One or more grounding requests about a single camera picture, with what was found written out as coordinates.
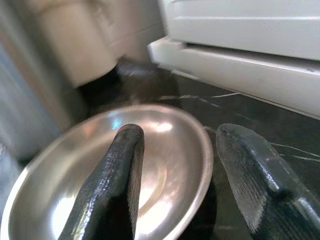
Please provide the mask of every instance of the black countertop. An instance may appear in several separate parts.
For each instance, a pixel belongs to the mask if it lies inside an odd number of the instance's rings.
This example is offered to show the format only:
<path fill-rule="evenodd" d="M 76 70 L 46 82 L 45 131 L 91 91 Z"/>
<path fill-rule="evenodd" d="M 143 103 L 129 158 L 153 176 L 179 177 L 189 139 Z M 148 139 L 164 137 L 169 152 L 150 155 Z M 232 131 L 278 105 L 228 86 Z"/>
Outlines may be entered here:
<path fill-rule="evenodd" d="M 90 116 L 128 105 L 165 104 L 194 115 L 211 138 L 214 151 L 211 185 L 198 213 L 179 239 L 251 239 L 217 155 L 216 129 L 223 123 L 244 126 L 266 138 L 299 172 L 306 187 L 320 197 L 320 180 L 309 177 L 320 172 L 318 120 L 154 66 L 121 60 L 118 73 L 120 80 L 115 80 L 115 76 L 103 77 L 81 88 L 90 105 Z"/>

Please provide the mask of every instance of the metal bowl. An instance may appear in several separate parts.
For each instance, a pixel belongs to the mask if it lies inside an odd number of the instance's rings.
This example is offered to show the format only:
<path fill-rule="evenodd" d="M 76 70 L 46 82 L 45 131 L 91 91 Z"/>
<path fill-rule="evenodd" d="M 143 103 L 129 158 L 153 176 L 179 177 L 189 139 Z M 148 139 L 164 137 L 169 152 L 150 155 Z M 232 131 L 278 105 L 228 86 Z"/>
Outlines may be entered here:
<path fill-rule="evenodd" d="M 58 239 L 86 177 L 125 124 L 145 134 L 136 240 L 177 239 L 208 190 L 211 141 L 190 114 L 136 105 L 97 115 L 53 142 L 21 173 L 7 200 L 1 240 Z"/>

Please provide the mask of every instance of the white appliance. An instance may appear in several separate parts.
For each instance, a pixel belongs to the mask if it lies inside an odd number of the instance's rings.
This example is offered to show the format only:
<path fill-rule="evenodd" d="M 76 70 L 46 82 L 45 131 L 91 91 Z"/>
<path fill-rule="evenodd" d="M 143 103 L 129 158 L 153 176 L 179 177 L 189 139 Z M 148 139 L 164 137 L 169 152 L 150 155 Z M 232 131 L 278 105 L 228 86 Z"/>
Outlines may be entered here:
<path fill-rule="evenodd" d="M 154 63 L 320 118 L 319 0 L 159 0 Z"/>

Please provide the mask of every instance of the dark marble countertop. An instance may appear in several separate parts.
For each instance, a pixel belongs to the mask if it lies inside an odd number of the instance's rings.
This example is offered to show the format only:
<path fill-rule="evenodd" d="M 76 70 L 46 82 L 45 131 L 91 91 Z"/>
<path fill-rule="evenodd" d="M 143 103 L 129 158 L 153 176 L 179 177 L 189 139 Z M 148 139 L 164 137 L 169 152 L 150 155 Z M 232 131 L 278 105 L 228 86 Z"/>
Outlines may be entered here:
<path fill-rule="evenodd" d="M 128 105 L 165 104 L 191 113 L 211 138 L 214 151 L 211 185 L 181 240 L 251 239 L 217 155 L 216 129 L 224 123 L 244 126 L 267 139 L 299 172 L 308 189 L 320 197 L 320 180 L 308 177 L 320 172 L 320 121 L 154 66 L 121 60 L 118 73 L 120 81 L 100 79 L 97 84 L 81 89 L 89 102 L 91 116 Z"/>

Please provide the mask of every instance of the bowl rim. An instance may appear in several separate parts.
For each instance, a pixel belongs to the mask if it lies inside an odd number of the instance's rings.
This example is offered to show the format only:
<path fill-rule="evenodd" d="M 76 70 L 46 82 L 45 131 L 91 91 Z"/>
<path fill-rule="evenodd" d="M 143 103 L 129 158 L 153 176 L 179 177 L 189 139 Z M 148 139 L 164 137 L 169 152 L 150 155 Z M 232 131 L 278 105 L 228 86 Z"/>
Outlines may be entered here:
<path fill-rule="evenodd" d="M 82 121 L 75 126 L 68 129 L 65 133 L 63 133 L 60 137 L 55 139 L 50 145 L 48 145 L 41 153 L 36 155 L 30 163 L 22 170 L 19 177 L 15 181 L 10 194 L 5 203 L 5 207 L 2 214 L 1 220 L 1 229 L 0 229 L 0 240 L 14 240 L 10 239 L 9 235 L 9 220 L 11 216 L 12 207 L 17 199 L 17 196 L 25 184 L 26 180 L 30 177 L 30 175 L 37 169 L 39 164 L 46 159 L 46 155 L 48 155 L 55 147 L 57 147 L 64 139 L 68 138 L 68 136 L 72 135 L 79 127 L 87 124 L 91 121 L 98 121 L 99 119 L 107 118 L 110 115 L 114 115 L 117 113 L 123 112 L 131 112 L 136 110 L 144 110 L 144 111 L 156 111 L 167 114 L 174 114 L 186 122 L 188 122 L 197 133 L 197 137 L 199 138 L 200 144 L 202 146 L 202 174 L 201 179 L 198 185 L 198 189 L 196 194 L 188 208 L 185 212 L 184 216 L 180 219 L 178 224 L 163 238 L 163 240 L 176 240 L 187 228 L 193 217 L 196 215 L 199 207 L 201 206 L 205 196 L 207 194 L 209 185 L 212 180 L 213 174 L 213 166 L 214 166 L 214 152 L 212 147 L 211 139 L 204 129 L 204 126 L 201 122 L 191 115 L 189 112 L 175 107 L 171 105 L 165 104 L 138 104 L 138 105 L 130 105 L 117 107 L 113 109 L 109 109 L 105 112 L 94 115 L 85 121 Z"/>

